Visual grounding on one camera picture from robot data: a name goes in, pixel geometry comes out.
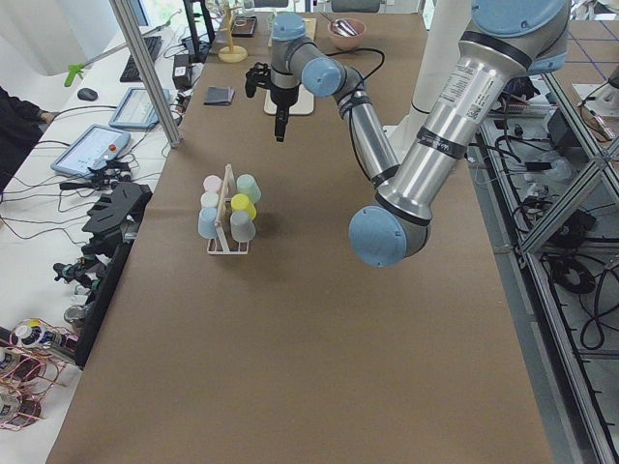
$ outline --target pink bowl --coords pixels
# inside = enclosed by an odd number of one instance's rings
[[[357,35],[352,37],[345,37],[340,34],[336,34],[335,32],[333,32],[332,29],[332,26],[334,26],[334,24],[330,22],[327,25],[329,39],[331,39],[331,42],[333,43],[333,45],[336,46],[336,48],[342,51],[348,51],[352,50],[353,48],[357,48],[361,44],[361,40],[366,33],[366,25],[363,23],[363,21],[360,21],[359,19],[353,19],[351,17],[339,19],[344,19],[348,21],[348,24],[350,24],[352,28],[357,31]]]

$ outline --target light blue joint cap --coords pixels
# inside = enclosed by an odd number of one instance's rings
[[[393,266],[406,256],[406,234],[394,215],[366,206],[350,220],[348,239],[361,260],[376,268]]]
[[[527,74],[539,74],[539,73],[551,73],[553,71],[560,70],[565,65],[565,60],[568,58],[568,53],[561,53],[559,55],[551,56],[549,58],[544,58],[543,60],[534,61],[529,69],[526,71]]]
[[[273,40],[277,42],[294,41],[306,35],[306,23],[294,13],[281,13],[273,22]]]
[[[491,36],[519,37],[551,22],[565,0],[473,0],[471,17]]]
[[[339,88],[341,72],[331,58],[314,58],[303,68],[301,82],[317,97],[329,97]]]

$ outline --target gray cup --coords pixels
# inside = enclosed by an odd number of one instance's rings
[[[235,211],[230,216],[230,232],[239,244],[249,242],[255,237],[255,226],[247,211]]]

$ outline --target person's arm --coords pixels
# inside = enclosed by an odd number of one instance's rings
[[[53,115],[47,113],[46,111],[40,109],[35,104],[29,101],[20,100],[17,97],[11,97],[9,93],[0,87],[0,99],[6,100],[9,106],[13,109],[15,113],[21,116],[26,121],[40,122],[45,121],[46,123],[50,123],[53,119]],[[44,115],[49,115],[49,121],[44,118]]]

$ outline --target tablet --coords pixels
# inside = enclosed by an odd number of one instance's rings
[[[170,93],[163,89],[163,95],[168,102]],[[118,104],[116,111],[109,120],[109,126],[126,131],[147,131],[157,124],[159,117],[151,103],[151,99],[143,87],[132,87]]]
[[[131,135],[125,130],[94,124],[51,164],[51,168],[60,174],[89,179],[92,177],[90,169],[101,169],[107,161],[118,157],[130,140]]]

